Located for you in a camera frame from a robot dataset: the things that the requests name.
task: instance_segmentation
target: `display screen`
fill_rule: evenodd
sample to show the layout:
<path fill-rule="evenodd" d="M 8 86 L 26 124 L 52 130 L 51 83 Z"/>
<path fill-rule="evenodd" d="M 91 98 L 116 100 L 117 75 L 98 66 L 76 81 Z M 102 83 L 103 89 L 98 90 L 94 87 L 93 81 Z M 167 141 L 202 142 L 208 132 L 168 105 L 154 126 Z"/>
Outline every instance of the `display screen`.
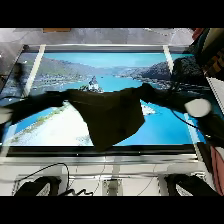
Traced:
<path fill-rule="evenodd" d="M 19 62 L 24 64 L 25 86 L 37 54 L 23 53 Z M 184 58 L 190 75 L 201 77 L 197 68 L 192 67 L 191 54 L 172 54 L 172 60 Z M 18 87 L 9 78 L 2 96 L 18 94 Z M 113 92 L 129 87 L 140 87 L 143 82 L 154 88 L 170 87 L 170 69 L 164 53 L 44 53 L 30 95 L 48 90 L 64 91 L 79 89 L 82 91 Z M 182 83 L 182 89 L 193 96 L 206 96 L 210 99 L 216 113 L 222 115 L 207 82 Z M 1 105 L 15 102 L 16 99 L 4 99 Z M 204 141 L 200 131 L 189 127 L 177 119 L 168 108 L 141 101 L 145 123 L 129 138 L 118 143 L 126 145 L 176 145 L 193 144 Z M 195 126 L 196 121 L 188 114 L 176 114 Z M 49 108 L 27 117 L 13 125 L 14 132 L 7 135 L 4 144 L 10 146 L 92 146 L 87 124 L 79 112 L 69 103 L 60 108 Z"/>

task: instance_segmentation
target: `screen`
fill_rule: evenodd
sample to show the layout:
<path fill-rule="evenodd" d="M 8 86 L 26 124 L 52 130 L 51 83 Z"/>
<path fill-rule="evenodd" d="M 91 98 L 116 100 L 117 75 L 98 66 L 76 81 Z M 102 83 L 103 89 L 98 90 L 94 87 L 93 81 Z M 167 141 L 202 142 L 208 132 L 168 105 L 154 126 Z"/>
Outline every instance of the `screen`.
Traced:
<path fill-rule="evenodd" d="M 37 54 L 23 53 L 19 62 L 24 64 L 25 86 Z M 184 58 L 185 67 L 191 76 L 200 76 L 192 63 L 191 54 L 172 54 L 172 60 Z M 48 90 L 112 92 L 129 87 L 140 87 L 143 82 L 154 88 L 170 87 L 170 70 L 164 53 L 44 53 L 30 95 L 38 95 Z M 2 96 L 18 94 L 18 87 L 9 78 Z M 182 84 L 181 88 L 195 96 L 206 96 L 212 102 L 216 113 L 222 112 L 207 82 L 197 81 Z M 17 99 L 4 99 L 1 105 Z M 200 131 L 177 119 L 168 108 L 141 101 L 145 123 L 129 138 L 116 144 L 126 145 L 175 145 L 193 144 L 204 141 Z M 187 113 L 176 114 L 185 121 L 197 125 Z M 69 103 L 60 108 L 49 108 L 13 125 L 14 131 L 7 135 L 5 145 L 10 146 L 92 146 L 87 124 L 79 112 Z"/>

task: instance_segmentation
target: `water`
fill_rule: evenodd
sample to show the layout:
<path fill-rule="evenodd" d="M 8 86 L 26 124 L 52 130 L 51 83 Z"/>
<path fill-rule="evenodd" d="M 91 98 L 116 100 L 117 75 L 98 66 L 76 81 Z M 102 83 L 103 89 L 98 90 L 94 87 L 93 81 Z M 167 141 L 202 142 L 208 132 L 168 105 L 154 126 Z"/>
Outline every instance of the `water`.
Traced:
<path fill-rule="evenodd" d="M 117 78 L 114 76 L 100 75 L 97 76 L 96 79 L 99 86 L 102 87 L 105 92 L 119 91 L 130 87 L 137 88 L 142 85 L 141 81 L 133 80 L 131 78 Z M 63 91 L 66 89 L 77 89 L 83 84 L 88 84 L 88 81 L 61 85 L 60 88 L 55 86 L 54 88 Z M 117 145 L 192 144 L 187 125 L 178 120 L 169 109 L 154 104 L 147 104 L 143 101 L 141 103 L 153 108 L 156 111 L 156 114 L 145 116 L 146 122 L 142 125 L 138 132 Z M 16 132 L 23 130 L 36 122 L 38 117 L 46 116 L 51 111 L 52 108 L 24 119 L 22 122 L 18 123 Z M 183 114 L 177 114 L 182 119 L 185 119 Z"/>

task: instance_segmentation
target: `sky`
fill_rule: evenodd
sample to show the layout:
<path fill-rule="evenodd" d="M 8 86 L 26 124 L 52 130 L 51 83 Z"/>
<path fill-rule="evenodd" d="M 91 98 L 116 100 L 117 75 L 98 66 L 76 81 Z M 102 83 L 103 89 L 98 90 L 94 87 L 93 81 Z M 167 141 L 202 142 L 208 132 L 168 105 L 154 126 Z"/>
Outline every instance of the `sky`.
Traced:
<path fill-rule="evenodd" d="M 148 67 L 166 61 L 163 53 L 45 53 L 45 58 L 93 67 Z"/>

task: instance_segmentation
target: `gray floor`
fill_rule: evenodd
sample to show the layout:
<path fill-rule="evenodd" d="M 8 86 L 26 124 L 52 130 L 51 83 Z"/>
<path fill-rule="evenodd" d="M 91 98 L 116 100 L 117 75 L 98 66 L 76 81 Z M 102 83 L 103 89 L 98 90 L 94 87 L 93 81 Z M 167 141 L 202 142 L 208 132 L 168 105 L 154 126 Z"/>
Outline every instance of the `gray floor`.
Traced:
<path fill-rule="evenodd" d="M 70 32 L 43 33 L 42 28 L 0 28 L 0 42 L 20 44 L 150 44 L 189 45 L 187 28 L 72 28 Z"/>

